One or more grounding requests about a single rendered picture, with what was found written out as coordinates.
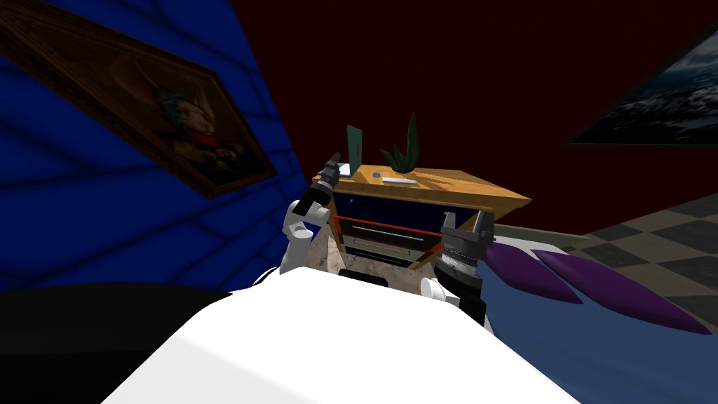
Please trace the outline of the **wooden nightstand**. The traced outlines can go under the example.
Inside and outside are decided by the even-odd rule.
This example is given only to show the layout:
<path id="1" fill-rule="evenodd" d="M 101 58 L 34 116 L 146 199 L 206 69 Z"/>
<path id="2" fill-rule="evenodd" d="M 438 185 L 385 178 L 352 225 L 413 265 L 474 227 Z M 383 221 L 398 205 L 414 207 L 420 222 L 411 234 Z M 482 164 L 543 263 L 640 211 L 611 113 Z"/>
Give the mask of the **wooden nightstand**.
<path id="1" fill-rule="evenodd" d="M 372 177 L 372 173 L 380 173 L 381 177 Z M 416 180 L 418 185 L 384 184 L 382 177 L 401 177 Z M 530 203 L 530 198 L 520 196 L 513 191 L 504 189 L 499 185 L 481 180 L 460 170 L 417 168 L 407 174 L 395 173 L 388 166 L 362 165 L 351 177 L 342 177 L 334 188 L 334 193 L 390 198 L 419 203 L 430 203 L 442 206 L 470 208 L 477 212 L 471 221 L 460 227 L 461 230 L 471 230 L 480 210 L 494 213 L 495 219 L 500 219 L 512 211 Z M 431 251 L 433 254 L 418 262 L 397 260 L 384 255 L 373 254 L 364 250 L 346 249 L 339 233 L 339 226 L 335 221 L 337 209 L 334 201 L 329 204 L 332 217 L 330 229 L 341 253 L 364 257 L 370 260 L 391 264 L 396 267 L 418 269 L 429 260 L 435 258 L 441 250 L 440 243 Z"/>

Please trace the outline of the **purple pillow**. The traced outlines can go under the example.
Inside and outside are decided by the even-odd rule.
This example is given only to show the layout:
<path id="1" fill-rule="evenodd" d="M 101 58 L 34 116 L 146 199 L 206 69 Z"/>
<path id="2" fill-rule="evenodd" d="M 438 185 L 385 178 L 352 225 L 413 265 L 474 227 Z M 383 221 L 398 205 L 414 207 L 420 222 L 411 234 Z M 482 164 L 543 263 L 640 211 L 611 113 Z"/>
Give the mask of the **purple pillow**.
<path id="1" fill-rule="evenodd" d="M 573 288 L 604 308 L 637 320 L 711 335 L 711 330 L 650 289 L 603 264 L 545 250 L 532 252 Z"/>
<path id="2" fill-rule="evenodd" d="M 582 304 L 554 272 L 519 248 L 495 242 L 488 247 L 485 262 L 505 284 L 516 290 L 567 304 Z"/>

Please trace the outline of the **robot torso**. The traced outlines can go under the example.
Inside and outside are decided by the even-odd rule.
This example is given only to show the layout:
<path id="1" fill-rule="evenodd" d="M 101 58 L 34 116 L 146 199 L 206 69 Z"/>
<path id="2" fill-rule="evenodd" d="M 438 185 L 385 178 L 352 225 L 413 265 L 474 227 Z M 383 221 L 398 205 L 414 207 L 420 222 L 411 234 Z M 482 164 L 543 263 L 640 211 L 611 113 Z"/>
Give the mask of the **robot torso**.
<path id="1" fill-rule="evenodd" d="M 102 404 L 578 404 L 458 308 L 299 268 L 191 317 Z"/>

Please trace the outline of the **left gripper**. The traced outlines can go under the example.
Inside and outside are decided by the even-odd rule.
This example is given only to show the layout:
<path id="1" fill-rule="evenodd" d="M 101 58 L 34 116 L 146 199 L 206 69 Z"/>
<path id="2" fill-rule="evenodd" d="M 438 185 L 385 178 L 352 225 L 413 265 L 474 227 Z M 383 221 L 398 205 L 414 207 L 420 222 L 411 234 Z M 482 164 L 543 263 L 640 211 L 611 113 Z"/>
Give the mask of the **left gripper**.
<path id="1" fill-rule="evenodd" d="M 334 190 L 334 186 L 338 183 L 340 177 L 339 160 L 341 154 L 336 152 L 330 157 L 330 160 L 325 164 L 323 170 L 320 173 L 320 179 L 317 181 L 319 185 L 329 191 Z"/>

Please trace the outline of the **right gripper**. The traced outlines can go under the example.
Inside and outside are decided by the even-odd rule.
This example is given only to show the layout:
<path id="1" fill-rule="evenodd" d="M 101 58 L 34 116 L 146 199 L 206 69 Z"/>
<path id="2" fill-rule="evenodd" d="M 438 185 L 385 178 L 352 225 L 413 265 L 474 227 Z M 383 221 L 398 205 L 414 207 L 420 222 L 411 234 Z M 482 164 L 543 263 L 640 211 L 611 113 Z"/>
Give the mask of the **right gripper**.
<path id="1" fill-rule="evenodd" d="M 456 214 L 447 211 L 441 232 L 443 255 L 462 262 L 486 260 L 487 251 L 495 241 L 494 213 L 480 210 L 477 213 L 474 232 L 456 229 Z"/>

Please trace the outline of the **grey drawer front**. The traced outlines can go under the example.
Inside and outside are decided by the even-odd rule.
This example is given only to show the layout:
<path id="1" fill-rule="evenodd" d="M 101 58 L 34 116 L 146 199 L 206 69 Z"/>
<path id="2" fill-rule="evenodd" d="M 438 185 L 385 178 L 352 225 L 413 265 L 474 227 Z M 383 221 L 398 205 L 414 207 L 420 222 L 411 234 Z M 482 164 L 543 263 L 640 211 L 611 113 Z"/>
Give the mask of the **grey drawer front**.
<path id="1" fill-rule="evenodd" d="M 433 254 L 433 251 L 415 250 L 352 236 L 341 236 L 346 249 L 353 248 L 369 253 L 384 255 L 397 260 L 418 262 Z"/>

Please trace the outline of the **dark blue drawer front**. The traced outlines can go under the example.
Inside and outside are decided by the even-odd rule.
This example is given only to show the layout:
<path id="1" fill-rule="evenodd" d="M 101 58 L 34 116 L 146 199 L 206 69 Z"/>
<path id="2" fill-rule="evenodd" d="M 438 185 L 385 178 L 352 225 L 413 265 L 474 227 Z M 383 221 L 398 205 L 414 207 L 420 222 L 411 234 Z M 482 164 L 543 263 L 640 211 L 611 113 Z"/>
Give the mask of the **dark blue drawer front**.
<path id="1" fill-rule="evenodd" d="M 430 203 L 335 193 L 337 214 L 353 219 L 439 233 L 446 213 L 456 215 L 456 226 L 471 221 L 476 210 Z"/>

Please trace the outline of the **blue bed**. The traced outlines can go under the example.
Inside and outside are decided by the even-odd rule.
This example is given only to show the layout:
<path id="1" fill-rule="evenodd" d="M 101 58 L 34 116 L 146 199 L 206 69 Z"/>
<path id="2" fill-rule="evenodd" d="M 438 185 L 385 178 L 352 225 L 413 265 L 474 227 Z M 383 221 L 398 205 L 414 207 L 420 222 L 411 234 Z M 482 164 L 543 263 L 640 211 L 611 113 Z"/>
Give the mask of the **blue bed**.
<path id="1" fill-rule="evenodd" d="M 495 242 L 519 248 L 543 265 L 533 249 L 568 255 L 533 241 L 500 236 Z M 556 272 L 582 304 L 516 290 L 485 261 L 477 273 L 493 333 L 580 404 L 718 404 L 718 334 L 618 314 Z"/>

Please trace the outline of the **brown framed portrait picture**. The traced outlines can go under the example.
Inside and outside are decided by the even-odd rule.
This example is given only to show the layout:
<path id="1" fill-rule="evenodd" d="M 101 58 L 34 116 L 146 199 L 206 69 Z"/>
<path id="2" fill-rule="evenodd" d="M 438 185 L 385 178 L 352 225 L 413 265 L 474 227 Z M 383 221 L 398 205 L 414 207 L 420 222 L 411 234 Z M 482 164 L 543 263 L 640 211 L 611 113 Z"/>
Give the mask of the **brown framed portrait picture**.
<path id="1" fill-rule="evenodd" d="M 0 54 L 208 199 L 277 173 L 196 62 L 46 0 L 0 0 Z"/>

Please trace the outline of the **green laptop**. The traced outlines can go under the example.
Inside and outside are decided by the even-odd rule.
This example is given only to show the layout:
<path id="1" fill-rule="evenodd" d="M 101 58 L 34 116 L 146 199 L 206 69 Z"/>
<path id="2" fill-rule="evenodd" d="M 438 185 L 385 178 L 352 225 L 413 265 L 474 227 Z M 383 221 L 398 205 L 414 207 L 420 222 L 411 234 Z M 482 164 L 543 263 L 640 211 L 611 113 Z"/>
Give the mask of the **green laptop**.
<path id="1" fill-rule="evenodd" d="M 348 163 L 337 163 L 339 176 L 351 178 L 362 165 L 363 132 L 353 126 L 346 127 Z"/>

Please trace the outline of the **dark framed sea picture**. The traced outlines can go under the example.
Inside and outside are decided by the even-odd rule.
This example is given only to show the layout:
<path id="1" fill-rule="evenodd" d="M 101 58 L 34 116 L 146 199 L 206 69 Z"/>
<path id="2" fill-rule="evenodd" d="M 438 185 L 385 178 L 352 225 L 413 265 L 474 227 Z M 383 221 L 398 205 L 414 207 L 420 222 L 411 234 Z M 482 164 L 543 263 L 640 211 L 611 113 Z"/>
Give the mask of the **dark framed sea picture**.
<path id="1" fill-rule="evenodd" d="M 718 20 L 563 145 L 718 149 Z"/>

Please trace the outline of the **black drawer front orange edge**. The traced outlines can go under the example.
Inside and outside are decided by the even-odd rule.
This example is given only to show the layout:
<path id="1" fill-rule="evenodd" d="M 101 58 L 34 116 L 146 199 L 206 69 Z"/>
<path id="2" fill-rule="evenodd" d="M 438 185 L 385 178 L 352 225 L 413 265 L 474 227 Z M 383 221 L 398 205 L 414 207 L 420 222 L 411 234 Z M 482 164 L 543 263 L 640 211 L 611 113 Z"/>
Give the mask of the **black drawer front orange edge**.
<path id="1" fill-rule="evenodd" d="M 378 241 L 380 243 L 395 245 L 401 248 L 429 251 L 441 241 L 441 235 L 436 233 L 392 227 L 374 222 L 352 220 L 342 216 L 335 216 L 334 219 L 339 226 L 339 233 L 343 236 L 352 236 L 371 241 Z"/>

